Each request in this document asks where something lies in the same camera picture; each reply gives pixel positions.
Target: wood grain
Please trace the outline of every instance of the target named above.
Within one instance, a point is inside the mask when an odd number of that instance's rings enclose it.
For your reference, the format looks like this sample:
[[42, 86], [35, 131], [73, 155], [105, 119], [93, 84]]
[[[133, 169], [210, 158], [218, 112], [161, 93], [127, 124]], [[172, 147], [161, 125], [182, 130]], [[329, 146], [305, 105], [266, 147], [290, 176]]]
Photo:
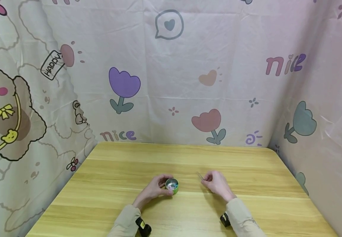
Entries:
[[105, 237], [155, 175], [171, 173], [179, 192], [143, 210], [151, 236], [234, 237], [219, 220], [225, 204], [196, 175], [208, 170], [226, 176], [267, 236], [337, 236], [273, 150], [117, 142], [94, 148], [27, 236]]

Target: hand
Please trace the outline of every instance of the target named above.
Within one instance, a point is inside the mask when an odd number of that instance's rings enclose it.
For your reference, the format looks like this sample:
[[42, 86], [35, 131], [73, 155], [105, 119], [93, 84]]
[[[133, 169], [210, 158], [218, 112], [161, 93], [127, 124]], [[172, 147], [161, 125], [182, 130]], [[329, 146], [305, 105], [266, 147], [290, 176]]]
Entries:
[[233, 194], [225, 176], [216, 170], [206, 173], [204, 180], [201, 183], [211, 190], [211, 192], [220, 195], [226, 202], [229, 202], [237, 196]]
[[154, 177], [133, 202], [135, 208], [141, 210], [148, 202], [161, 195], [171, 196], [173, 191], [162, 189], [166, 185], [166, 180], [173, 178], [171, 174], [161, 174]]

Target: pink cheek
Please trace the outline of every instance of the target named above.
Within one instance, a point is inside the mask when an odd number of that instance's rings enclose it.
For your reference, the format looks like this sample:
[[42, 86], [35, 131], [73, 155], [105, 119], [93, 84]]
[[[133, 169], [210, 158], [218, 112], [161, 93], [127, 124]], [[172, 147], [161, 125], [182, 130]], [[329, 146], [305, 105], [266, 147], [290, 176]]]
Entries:
[[8, 90], [6, 87], [0, 87], [0, 96], [4, 96], [8, 93]]

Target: printed fabric wall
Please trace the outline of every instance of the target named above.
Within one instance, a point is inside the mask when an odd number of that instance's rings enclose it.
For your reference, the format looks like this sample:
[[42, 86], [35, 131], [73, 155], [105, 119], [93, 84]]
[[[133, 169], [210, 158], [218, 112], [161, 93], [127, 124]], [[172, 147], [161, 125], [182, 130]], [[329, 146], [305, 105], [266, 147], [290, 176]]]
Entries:
[[39, 1], [0, 1], [0, 237], [24, 236], [95, 145]]
[[342, 236], [342, 0], [0, 0], [0, 236], [94, 136], [270, 147]]

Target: beige sleeve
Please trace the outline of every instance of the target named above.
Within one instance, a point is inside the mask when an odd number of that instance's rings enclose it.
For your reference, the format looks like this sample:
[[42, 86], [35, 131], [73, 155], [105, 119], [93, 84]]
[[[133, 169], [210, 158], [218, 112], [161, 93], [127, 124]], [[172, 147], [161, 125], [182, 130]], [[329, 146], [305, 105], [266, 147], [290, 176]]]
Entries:
[[239, 198], [234, 198], [226, 205], [226, 214], [238, 237], [266, 237]]
[[138, 226], [135, 221], [141, 216], [141, 211], [133, 205], [127, 205], [114, 222], [107, 237], [134, 237]]

